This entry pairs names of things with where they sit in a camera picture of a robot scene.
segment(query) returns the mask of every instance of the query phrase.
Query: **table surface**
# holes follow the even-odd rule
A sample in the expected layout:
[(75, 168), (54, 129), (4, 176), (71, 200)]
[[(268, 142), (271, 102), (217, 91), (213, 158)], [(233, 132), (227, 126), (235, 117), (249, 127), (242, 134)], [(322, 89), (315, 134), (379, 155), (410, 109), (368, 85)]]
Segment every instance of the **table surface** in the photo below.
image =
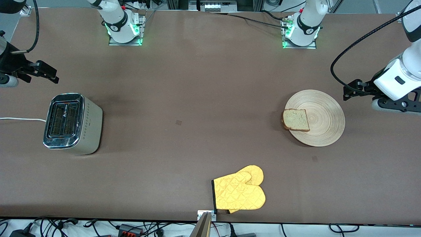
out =
[[(275, 23), (263, 13), (244, 16)], [(392, 15), (328, 14), (317, 50), (282, 49), (279, 29), (196, 11), (157, 11), (141, 47), (108, 46), (95, 9), (40, 9), (27, 54), (55, 67), (0, 89), (2, 117), (45, 118), (57, 94), (79, 92), (104, 111), (99, 150), (51, 151), (44, 123), (0, 122), (0, 216), (195, 220), (213, 208), (211, 180), (255, 164), (265, 205), (219, 221), (421, 224), (420, 117), (342, 101), (333, 59)], [(34, 16), (12, 43), (28, 48)], [(392, 24), (354, 47), (337, 74), (364, 81), (409, 46)], [(280, 125), (294, 93), (315, 89), (342, 106), (334, 144), (308, 147)]]

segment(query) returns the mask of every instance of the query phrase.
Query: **white floor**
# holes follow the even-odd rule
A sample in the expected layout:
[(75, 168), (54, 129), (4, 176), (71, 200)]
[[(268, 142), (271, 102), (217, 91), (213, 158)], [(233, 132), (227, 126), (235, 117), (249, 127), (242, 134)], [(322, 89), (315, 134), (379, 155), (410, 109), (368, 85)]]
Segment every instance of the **white floor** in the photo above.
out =
[[(16, 229), (24, 229), (32, 220), (14, 219), (8, 220), (8, 227), (2, 236), (10, 236), (10, 233)], [(96, 237), (96, 233), (92, 227), (85, 228), (83, 225), (87, 221), (79, 221), (76, 226), (72, 224), (65, 224), (63, 232), (69, 237)], [(121, 222), (112, 221), (114, 225), (127, 224), (131, 226), (144, 225), (143, 222)], [(40, 221), (37, 224), (32, 225), (30, 233), (37, 237), (40, 237)], [(43, 222), (43, 230), (46, 229), (48, 222)], [(217, 229), (219, 236), (230, 236), (230, 228), (227, 223), (218, 223)], [(0, 233), (5, 225), (0, 226)], [(284, 237), (281, 226), (279, 224), (238, 224), (233, 223), (235, 233), (249, 234), (255, 233), (257, 237)], [(328, 225), (307, 225), (307, 224), (284, 224), (285, 234), (287, 237), (341, 237), (340, 234), (333, 233), (329, 230)], [(111, 235), (113, 237), (118, 236), (118, 230), (112, 227), (107, 221), (98, 221), (95, 223), (95, 227), (100, 235)], [(342, 229), (352, 230), (355, 226), (341, 226)], [(176, 225), (171, 224), (165, 228), (165, 237), (188, 237), (192, 232), (193, 225)], [(53, 228), (51, 228), (48, 236), (51, 236)], [(56, 237), (61, 236), (59, 231), (56, 231)], [(213, 227), (210, 232), (211, 237), (218, 237), (218, 234)], [(361, 226), (357, 232), (345, 233), (345, 237), (421, 237), (421, 228), (419, 227), (391, 227), (391, 226)]]

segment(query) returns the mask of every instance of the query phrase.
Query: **yellow oven mitt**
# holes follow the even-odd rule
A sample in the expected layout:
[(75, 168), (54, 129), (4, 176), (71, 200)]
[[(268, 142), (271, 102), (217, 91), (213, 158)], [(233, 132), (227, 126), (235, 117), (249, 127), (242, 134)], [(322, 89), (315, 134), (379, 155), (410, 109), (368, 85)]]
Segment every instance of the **yellow oven mitt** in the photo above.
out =
[(255, 210), (266, 201), (263, 190), (259, 186), (263, 181), (260, 167), (249, 165), (235, 174), (212, 180), (213, 201), (215, 210)]

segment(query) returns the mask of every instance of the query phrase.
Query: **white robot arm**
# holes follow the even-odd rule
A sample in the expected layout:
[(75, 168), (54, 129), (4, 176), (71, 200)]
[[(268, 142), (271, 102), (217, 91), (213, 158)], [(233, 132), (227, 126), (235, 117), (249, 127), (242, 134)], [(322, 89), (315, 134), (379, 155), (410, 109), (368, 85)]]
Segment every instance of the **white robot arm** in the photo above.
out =
[[(370, 81), (363, 83), (360, 79), (357, 79), (348, 85), (344, 84), (344, 100), (348, 100), (354, 96), (373, 95), (372, 107), (375, 110), (421, 115), (420, 8), (420, 1), (412, 0), (400, 15), (405, 15), (402, 17), (402, 24), (412, 45), (403, 53), (393, 58), (389, 64), (376, 73)], [(363, 38), (368, 37), (375, 31), (360, 38), (353, 45), (359, 43)], [(337, 59), (331, 66), (331, 72), (335, 79), (338, 80), (333, 72), (333, 65)], [(414, 98), (409, 98), (408, 95), (411, 92), (413, 92)]]
[(293, 25), (285, 37), (298, 46), (311, 44), (328, 9), (326, 0), (307, 0), (302, 10), (288, 17), (293, 19)]
[(127, 43), (140, 34), (139, 14), (123, 10), (118, 0), (87, 0), (104, 19), (111, 38), (117, 43)]

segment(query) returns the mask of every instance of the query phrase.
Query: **bread slice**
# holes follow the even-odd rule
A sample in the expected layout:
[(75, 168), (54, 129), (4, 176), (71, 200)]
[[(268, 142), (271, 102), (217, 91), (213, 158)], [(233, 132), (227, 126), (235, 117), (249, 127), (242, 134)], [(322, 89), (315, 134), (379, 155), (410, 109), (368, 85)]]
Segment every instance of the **bread slice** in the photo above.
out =
[(284, 127), (291, 131), (310, 131), (306, 110), (286, 109), (282, 113)]

